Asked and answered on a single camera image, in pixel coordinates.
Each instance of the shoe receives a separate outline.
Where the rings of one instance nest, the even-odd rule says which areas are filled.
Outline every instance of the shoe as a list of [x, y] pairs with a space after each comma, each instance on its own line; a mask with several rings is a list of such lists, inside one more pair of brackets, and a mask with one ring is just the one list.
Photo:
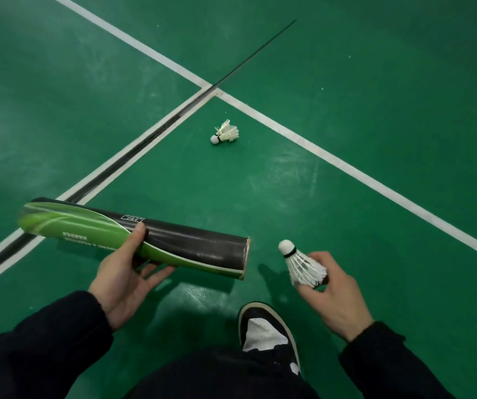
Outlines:
[[270, 305], [250, 302], [238, 314], [238, 337], [242, 351], [258, 350], [270, 360], [300, 374], [300, 359], [290, 329]]

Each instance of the person's right hand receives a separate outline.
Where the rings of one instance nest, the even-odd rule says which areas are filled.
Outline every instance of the person's right hand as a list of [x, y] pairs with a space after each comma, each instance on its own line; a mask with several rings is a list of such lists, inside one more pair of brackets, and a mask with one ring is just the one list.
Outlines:
[[298, 293], [318, 312], [329, 329], [351, 342], [373, 323], [361, 290], [329, 252], [312, 252], [309, 256], [328, 270], [329, 283], [323, 292], [297, 285]]

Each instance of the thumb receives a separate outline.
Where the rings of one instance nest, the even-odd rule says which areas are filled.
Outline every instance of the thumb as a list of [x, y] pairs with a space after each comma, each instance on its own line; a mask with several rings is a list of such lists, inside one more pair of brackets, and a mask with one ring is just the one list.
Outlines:
[[135, 251], [140, 246], [144, 237], [146, 236], [146, 227], [142, 222], [139, 222], [131, 234], [128, 235], [124, 243], [117, 252], [120, 252], [123, 255], [128, 255], [132, 257], [135, 254]]
[[320, 312], [323, 306], [323, 302], [326, 299], [326, 295], [320, 291], [315, 291], [309, 286], [299, 284], [296, 286], [299, 295], [307, 301], [307, 303], [316, 311]]

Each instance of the feather shuttlecock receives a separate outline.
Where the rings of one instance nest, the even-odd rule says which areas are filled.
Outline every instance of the feather shuttlecock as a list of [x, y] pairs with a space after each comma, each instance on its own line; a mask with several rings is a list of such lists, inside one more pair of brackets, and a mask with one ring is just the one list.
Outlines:
[[222, 123], [220, 129], [215, 127], [216, 134], [211, 137], [211, 142], [213, 144], [218, 144], [219, 142], [224, 141], [233, 141], [239, 138], [239, 130], [236, 126], [231, 126], [229, 124], [229, 119]]
[[317, 287], [322, 284], [327, 270], [317, 261], [302, 254], [288, 239], [279, 243], [279, 251], [285, 257], [292, 284]]

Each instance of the black and green tube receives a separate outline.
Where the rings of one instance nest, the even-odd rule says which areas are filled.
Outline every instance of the black and green tube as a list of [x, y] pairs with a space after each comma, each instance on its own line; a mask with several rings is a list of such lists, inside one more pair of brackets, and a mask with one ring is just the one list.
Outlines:
[[39, 197], [19, 216], [25, 232], [116, 250], [142, 221], [148, 231], [137, 255], [174, 266], [244, 279], [250, 239]]

